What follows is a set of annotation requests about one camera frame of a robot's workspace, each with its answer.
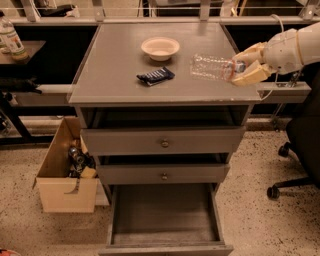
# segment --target chair wheel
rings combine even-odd
[[[281,146],[278,151],[279,156],[287,157],[289,155],[289,149],[285,146]]]
[[[280,191],[276,186],[269,187],[267,190],[269,199],[278,199],[280,197]]]

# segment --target office chair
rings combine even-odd
[[[298,157],[307,177],[277,182],[267,190],[269,199],[278,199],[279,188],[314,184],[320,188],[320,68],[311,83],[311,92],[286,126],[289,142],[280,147],[278,154],[287,157],[292,150]]]

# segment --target cardboard box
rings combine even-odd
[[[51,142],[36,177],[44,212],[94,212],[96,203],[108,205],[99,179],[68,178],[68,150],[80,138],[76,117],[65,117]]]

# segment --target drawer knob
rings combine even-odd
[[[169,141],[168,141],[167,139],[163,139],[163,140],[161,141],[161,146],[162,146],[163,148],[169,147]]]
[[[162,173],[161,179],[162,180],[167,180],[168,179],[168,175],[166,173]]]

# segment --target white bowl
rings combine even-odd
[[[171,38],[153,37],[145,40],[141,49],[147,53],[151,59],[165,61],[171,58],[180,49],[180,44]]]

